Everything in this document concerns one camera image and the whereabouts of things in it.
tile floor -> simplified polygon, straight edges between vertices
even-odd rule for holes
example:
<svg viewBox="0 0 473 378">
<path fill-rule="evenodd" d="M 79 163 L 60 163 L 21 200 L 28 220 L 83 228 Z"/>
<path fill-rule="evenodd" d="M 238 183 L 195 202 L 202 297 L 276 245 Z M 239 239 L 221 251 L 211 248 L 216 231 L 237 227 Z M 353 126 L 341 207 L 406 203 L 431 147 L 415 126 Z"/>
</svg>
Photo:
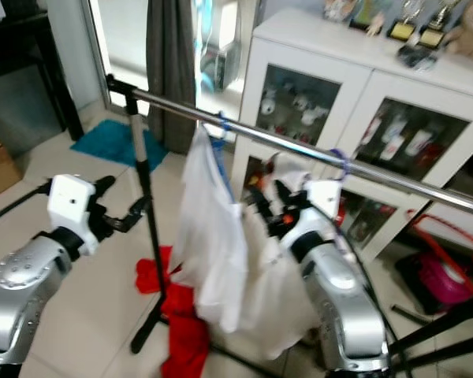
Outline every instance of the tile floor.
<svg viewBox="0 0 473 378">
<path fill-rule="evenodd" d="M 103 117 L 113 116 L 104 113 L 100 118 Z M 97 117 L 91 119 L 87 127 L 98 121 Z M 73 152 L 69 150 L 71 143 L 65 133 L 60 134 L 19 159 L 24 179 L 0 195 L 0 209 L 42 183 L 45 177 L 68 172 L 79 173 L 90 180 L 115 175 L 117 182 L 102 203 L 113 215 L 124 214 L 139 197 L 134 171 L 124 165 Z M 158 232 L 165 244 L 173 242 L 177 230 L 183 166 L 183 157 L 168 154 L 152 174 Z M 0 220 L 0 258 L 22 246 L 39 230 L 49 228 L 46 204 L 47 198 L 35 197 Z M 156 326 L 140 354 L 131 355 L 128 348 L 157 299 L 157 295 L 139 295 L 133 286 L 136 261 L 151 256 L 145 226 L 142 220 L 130 233 L 104 241 L 94 257 L 76 262 L 43 313 L 31 353 L 20 375 L 22 378 L 159 377 L 158 367 L 168 354 L 166 326 Z M 389 268 L 393 258 L 401 253 L 399 246 L 391 245 L 382 253 L 384 258 L 368 266 L 386 309 L 393 303 L 414 308 L 413 301 Z M 389 319 L 400 337 L 418 328 L 394 313 L 389 314 Z M 313 362 L 312 352 L 302 346 L 286 351 L 276 361 L 263 361 L 244 337 L 224 336 L 215 330 L 213 333 L 218 343 L 286 378 L 324 377 L 323 371 Z M 473 320 L 413 348 L 411 354 L 432 351 L 471 335 Z M 203 377 L 258 378 L 259 375 L 228 358 L 211 354 Z M 416 369 L 415 377 L 473 378 L 473 354 L 444 361 L 438 366 Z"/>
</svg>

blue mat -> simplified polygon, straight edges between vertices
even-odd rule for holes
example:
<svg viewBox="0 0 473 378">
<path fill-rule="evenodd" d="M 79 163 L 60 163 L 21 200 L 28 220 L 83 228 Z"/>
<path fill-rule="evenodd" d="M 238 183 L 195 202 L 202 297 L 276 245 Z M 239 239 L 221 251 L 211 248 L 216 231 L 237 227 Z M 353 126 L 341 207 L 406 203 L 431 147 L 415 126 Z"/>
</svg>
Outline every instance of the blue mat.
<svg viewBox="0 0 473 378">
<path fill-rule="evenodd" d="M 168 151 L 148 130 L 143 131 L 143 137 L 145 138 L 149 169 L 153 171 L 163 161 Z M 132 130 L 129 126 L 115 120 L 100 122 L 96 128 L 79 139 L 70 149 L 130 167 L 135 166 Z"/>
</svg>

red basket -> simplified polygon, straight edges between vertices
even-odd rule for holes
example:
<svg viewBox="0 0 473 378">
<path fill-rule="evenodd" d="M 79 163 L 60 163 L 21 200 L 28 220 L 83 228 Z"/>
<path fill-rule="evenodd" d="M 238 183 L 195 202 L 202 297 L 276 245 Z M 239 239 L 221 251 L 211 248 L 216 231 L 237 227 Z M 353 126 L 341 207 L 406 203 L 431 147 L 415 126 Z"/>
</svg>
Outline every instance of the red basket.
<svg viewBox="0 0 473 378">
<path fill-rule="evenodd" d="M 408 211 L 408 214 L 410 213 L 414 213 L 415 211 L 414 210 L 409 210 Z M 437 256 L 439 256 L 439 258 L 441 260 L 443 260 L 446 264 L 448 264 L 452 269 L 454 269 L 454 271 L 461 277 L 463 277 L 464 279 L 464 286 L 471 292 L 473 293 L 473 280 L 467 276 L 467 274 L 464 272 L 464 270 L 449 256 L 449 254 L 447 254 L 445 252 L 445 250 L 443 248 L 441 248 L 441 246 L 438 244 L 438 242 L 436 240 L 434 240 L 434 238 L 428 234 L 427 232 L 425 232 L 424 230 L 422 230 L 420 227 L 419 227 L 419 223 L 421 221 L 423 221 L 424 219 L 426 218 L 430 218 L 431 220 L 433 221 L 437 221 L 438 223 L 440 224 L 443 224 L 444 226 L 446 226 L 447 228 L 450 228 L 451 230 L 455 231 L 456 233 L 458 233 L 459 235 L 463 236 L 465 239 L 469 240 L 470 242 L 473 243 L 473 235 L 470 235 L 468 234 L 467 232 L 465 232 L 464 230 L 461 230 L 460 228 L 458 228 L 456 225 L 454 224 L 451 224 L 450 222 L 444 220 L 444 219 L 441 219 L 440 217 L 436 217 L 434 215 L 429 215 L 429 214 L 422 214 L 420 215 L 417 219 L 415 219 L 413 222 L 412 222 L 412 227 L 417 231 L 417 233 L 419 234 L 419 236 L 421 238 L 424 239 L 424 241 L 426 241 L 427 244 L 429 244 L 429 246 L 431 247 L 431 249 L 435 252 L 435 254 Z"/>
</svg>

